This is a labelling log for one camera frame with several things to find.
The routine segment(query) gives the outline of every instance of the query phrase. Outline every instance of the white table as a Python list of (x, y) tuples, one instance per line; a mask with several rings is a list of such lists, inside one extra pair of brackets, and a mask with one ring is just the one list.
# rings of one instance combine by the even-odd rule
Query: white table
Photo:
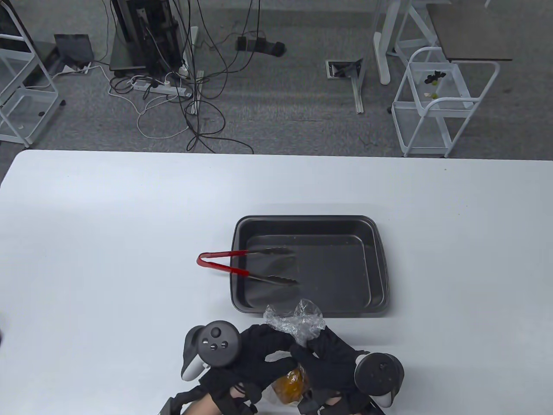
[(25, 151), (0, 188), (0, 413), (157, 413), (191, 387), (188, 329), (260, 321), (198, 253), (244, 215), (360, 214), (393, 306), (328, 323), (402, 361), (386, 413), (550, 414), (552, 179), (552, 162)]

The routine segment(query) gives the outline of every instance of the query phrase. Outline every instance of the white shelf rack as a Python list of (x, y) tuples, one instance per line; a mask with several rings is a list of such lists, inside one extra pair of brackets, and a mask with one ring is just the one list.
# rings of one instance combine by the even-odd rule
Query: white shelf rack
[[(415, 61), (425, 54), (425, 61)], [(436, 62), (429, 62), (428, 55), (437, 55)], [(476, 109), (499, 75), (499, 64), (494, 61), (443, 62), (441, 48), (421, 48), (409, 59), (398, 93), (392, 104), (392, 116), (403, 156), (409, 154), (437, 154), (448, 157)], [(472, 97), (461, 73), (461, 64), (492, 65), (493, 74), (477, 97)], [(435, 71), (443, 72), (437, 85), (426, 84), (424, 80)], [(405, 83), (409, 82), (412, 101), (400, 101)], [(446, 118), (464, 118), (458, 132), (451, 138)]]
[[(29, 49), (29, 52), (0, 49), (0, 140), (29, 147), (51, 119), (61, 98), (13, 10), (4, 1), (0, 4), (19, 32), (19, 35), (0, 33), (0, 39), (25, 42)], [(37, 66), (48, 81), (44, 88), (49, 91), (28, 89), (23, 84)]]

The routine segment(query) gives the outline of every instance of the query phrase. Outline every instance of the white cable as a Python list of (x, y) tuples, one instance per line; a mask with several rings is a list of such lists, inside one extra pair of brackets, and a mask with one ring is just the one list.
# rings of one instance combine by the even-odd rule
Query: white cable
[[(87, 66), (85, 68), (82, 68), (82, 69), (76, 69), (74, 70), (73, 72), (58, 72), (57, 74), (54, 74), (52, 75), (52, 80), (57, 77), (58, 75), (70, 75), (70, 74), (78, 74), (80, 72), (84, 72), (84, 71), (88, 71), (90, 69), (94, 69), (94, 68), (100, 68), (100, 65), (96, 65), (96, 66), (91, 66), (90, 68)], [(42, 88), (48, 88), (50, 85), (52, 84), (48, 84), (48, 85), (34, 85), (34, 86), (26, 86), (25, 88), (26, 89), (42, 89)]]
[[(180, 133), (185, 132), (185, 131), (188, 129), (188, 126), (186, 126), (186, 128), (182, 129), (182, 130), (179, 131), (178, 133), (172, 134), (172, 135), (167, 136), (167, 137), (150, 137), (150, 136), (147, 136), (146, 134), (144, 134), (144, 132), (143, 132), (143, 131), (141, 130), (141, 128), (140, 128), (139, 122), (140, 122), (140, 118), (146, 113), (146, 111), (151, 110), (152, 108), (155, 108), (155, 107), (157, 107), (158, 105), (161, 105), (161, 104), (163, 104), (163, 103), (172, 101), (173, 99), (178, 98), (179, 96), (178, 96), (178, 95), (174, 95), (172, 98), (169, 98), (169, 99), (167, 99), (165, 95), (158, 96), (158, 97), (156, 97), (156, 98), (152, 98), (151, 100), (149, 100), (149, 101), (146, 103), (146, 105), (144, 106), (144, 109), (143, 109), (142, 111), (139, 111), (138, 108), (136, 107), (136, 105), (134, 104), (134, 102), (132, 102), (130, 99), (128, 99), (128, 98), (126, 98), (126, 97), (124, 97), (124, 96), (121, 96), (121, 95), (115, 95), (115, 94), (112, 94), (112, 93), (111, 93), (112, 88), (111, 88), (111, 84), (109, 83), (109, 78), (107, 77), (106, 72), (104, 71), (103, 67), (98, 66), (98, 68), (100, 68), (100, 69), (102, 70), (102, 73), (103, 73), (103, 75), (104, 75), (104, 78), (107, 79), (107, 82), (108, 82), (107, 94), (110, 95), (110, 96), (114, 96), (114, 97), (116, 97), (116, 98), (121, 98), (122, 100), (125, 100), (125, 101), (131, 103), (131, 105), (133, 106), (134, 110), (135, 110), (136, 113), (138, 114), (138, 118), (137, 118), (137, 128), (138, 128), (138, 131), (139, 131), (140, 134), (142, 134), (145, 138), (150, 138), (150, 139), (152, 139), (152, 140), (163, 140), (163, 139), (166, 139), (166, 138), (173, 138), (173, 137), (175, 137), (175, 136), (178, 136)], [(161, 99), (161, 98), (165, 98), (165, 101), (159, 102), (159, 103), (157, 103), (157, 104), (155, 104), (155, 105), (149, 107), (149, 105), (150, 105), (152, 102), (154, 102), (154, 101), (156, 101), (156, 100), (159, 100), (159, 99)]]

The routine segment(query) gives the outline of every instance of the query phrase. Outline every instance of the orange food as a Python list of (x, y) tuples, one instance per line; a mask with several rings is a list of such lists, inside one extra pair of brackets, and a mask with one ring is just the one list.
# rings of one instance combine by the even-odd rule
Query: orange food
[(286, 376), (273, 382), (273, 390), (283, 404), (299, 402), (307, 389), (307, 379), (299, 369), (294, 369)]

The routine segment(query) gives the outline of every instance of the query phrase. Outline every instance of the electrical outlet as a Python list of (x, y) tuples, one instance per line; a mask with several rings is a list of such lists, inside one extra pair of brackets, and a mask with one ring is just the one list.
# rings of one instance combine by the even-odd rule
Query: electrical outlet
[[(143, 80), (136, 80), (133, 84), (133, 88), (137, 91), (146, 91), (149, 86), (150, 83)], [(170, 85), (158, 85), (156, 87), (151, 87), (150, 92), (155, 92), (156, 94), (163, 95), (180, 95), (181, 97), (185, 98), (190, 98), (192, 96), (190, 92), (186, 92), (185, 87), (178, 88), (177, 92), (177, 87)]]

